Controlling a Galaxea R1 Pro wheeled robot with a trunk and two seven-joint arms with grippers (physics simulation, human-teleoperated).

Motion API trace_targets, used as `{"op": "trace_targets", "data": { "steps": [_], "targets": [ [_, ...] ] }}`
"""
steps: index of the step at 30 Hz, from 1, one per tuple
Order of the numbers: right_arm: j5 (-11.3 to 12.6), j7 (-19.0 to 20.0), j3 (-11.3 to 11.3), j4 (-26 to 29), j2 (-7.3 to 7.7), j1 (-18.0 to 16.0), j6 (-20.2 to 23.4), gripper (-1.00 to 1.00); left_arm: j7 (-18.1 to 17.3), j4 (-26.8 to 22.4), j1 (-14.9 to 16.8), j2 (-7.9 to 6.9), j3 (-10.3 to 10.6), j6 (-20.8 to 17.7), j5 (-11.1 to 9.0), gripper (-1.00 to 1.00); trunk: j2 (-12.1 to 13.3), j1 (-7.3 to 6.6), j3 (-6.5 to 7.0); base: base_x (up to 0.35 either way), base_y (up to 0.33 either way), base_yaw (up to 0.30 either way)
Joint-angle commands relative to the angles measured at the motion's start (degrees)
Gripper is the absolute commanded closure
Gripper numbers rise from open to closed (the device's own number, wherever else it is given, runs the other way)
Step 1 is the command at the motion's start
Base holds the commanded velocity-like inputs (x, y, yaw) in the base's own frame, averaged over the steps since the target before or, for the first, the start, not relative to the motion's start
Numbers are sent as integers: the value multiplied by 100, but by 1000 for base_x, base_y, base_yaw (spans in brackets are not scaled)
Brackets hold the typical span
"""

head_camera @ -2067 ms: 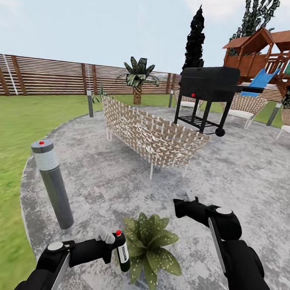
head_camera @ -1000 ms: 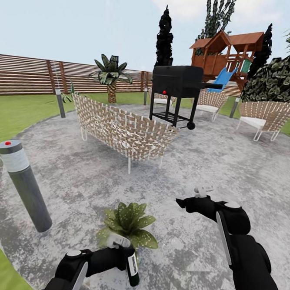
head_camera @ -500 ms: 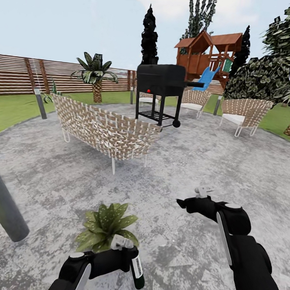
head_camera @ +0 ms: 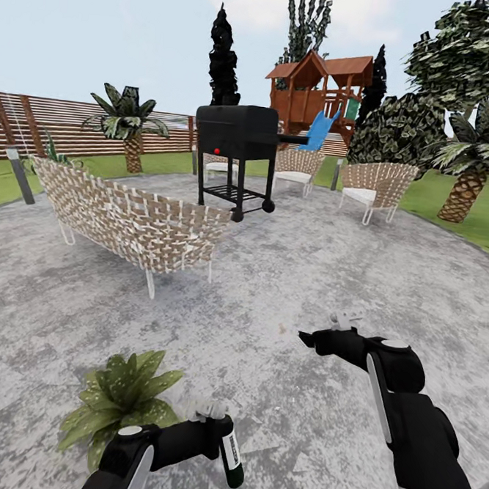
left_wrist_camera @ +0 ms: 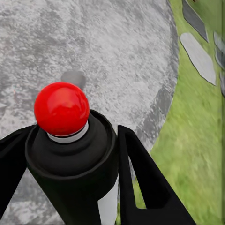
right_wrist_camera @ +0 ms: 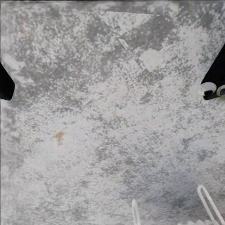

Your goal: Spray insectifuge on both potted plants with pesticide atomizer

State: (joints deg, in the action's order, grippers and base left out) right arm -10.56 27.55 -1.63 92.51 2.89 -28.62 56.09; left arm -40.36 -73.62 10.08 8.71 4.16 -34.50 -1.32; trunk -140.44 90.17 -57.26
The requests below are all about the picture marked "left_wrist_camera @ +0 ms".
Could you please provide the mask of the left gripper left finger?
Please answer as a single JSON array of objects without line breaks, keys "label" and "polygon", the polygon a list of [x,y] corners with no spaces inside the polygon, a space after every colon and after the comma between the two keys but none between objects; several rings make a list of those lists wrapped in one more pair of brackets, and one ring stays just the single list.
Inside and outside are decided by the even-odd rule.
[{"label": "left gripper left finger", "polygon": [[0,219],[27,168],[25,142],[34,126],[18,129],[0,140]]}]

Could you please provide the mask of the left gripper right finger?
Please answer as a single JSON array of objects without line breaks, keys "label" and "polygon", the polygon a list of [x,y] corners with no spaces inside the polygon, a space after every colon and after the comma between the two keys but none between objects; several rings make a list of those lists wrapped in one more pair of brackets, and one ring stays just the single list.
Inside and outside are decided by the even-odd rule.
[{"label": "left gripper right finger", "polygon": [[[117,136],[121,225],[196,225],[136,133],[118,125]],[[128,156],[146,209],[136,207]]]}]

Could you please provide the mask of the insectifuge atomizer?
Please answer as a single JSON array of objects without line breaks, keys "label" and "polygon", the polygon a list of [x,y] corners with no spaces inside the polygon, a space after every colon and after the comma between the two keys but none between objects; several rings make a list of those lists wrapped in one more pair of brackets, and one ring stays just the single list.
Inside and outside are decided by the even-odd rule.
[{"label": "insectifuge atomizer", "polygon": [[27,168],[66,225],[116,225],[118,136],[90,109],[86,78],[67,71],[36,97]]}]

